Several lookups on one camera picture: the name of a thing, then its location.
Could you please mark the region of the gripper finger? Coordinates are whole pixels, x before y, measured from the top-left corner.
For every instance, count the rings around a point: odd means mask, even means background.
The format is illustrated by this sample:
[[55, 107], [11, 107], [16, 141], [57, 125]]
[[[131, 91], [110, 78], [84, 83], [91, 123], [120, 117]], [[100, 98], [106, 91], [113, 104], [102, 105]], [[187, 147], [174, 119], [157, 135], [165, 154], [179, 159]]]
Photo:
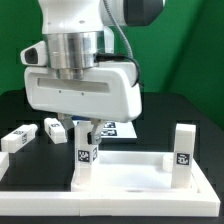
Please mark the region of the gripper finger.
[[105, 126], [106, 121], [101, 119], [92, 119], [92, 130], [87, 134], [89, 145], [99, 145], [102, 137], [101, 132]]
[[57, 114], [58, 120], [66, 130], [70, 130], [74, 127], [72, 116], [64, 113]]

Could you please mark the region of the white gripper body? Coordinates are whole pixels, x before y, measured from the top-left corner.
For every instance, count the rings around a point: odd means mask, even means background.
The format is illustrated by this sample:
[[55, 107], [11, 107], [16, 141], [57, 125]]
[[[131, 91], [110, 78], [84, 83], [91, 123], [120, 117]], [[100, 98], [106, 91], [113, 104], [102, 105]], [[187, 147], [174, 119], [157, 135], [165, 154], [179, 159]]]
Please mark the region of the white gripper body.
[[84, 78], [60, 79], [47, 66], [42, 41], [20, 53], [28, 102], [36, 110], [129, 122], [142, 111], [137, 67], [132, 62], [101, 62], [86, 69]]

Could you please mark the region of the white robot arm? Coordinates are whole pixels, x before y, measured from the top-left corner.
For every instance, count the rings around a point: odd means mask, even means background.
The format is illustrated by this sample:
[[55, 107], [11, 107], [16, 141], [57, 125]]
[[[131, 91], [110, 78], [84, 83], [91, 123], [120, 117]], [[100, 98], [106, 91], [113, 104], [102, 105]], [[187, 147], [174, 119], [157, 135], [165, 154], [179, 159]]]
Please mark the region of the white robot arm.
[[140, 71], [131, 50], [114, 52], [112, 26], [147, 26], [166, 0], [38, 0], [44, 40], [24, 49], [30, 105], [91, 120], [86, 141], [97, 145], [107, 121], [141, 113]]

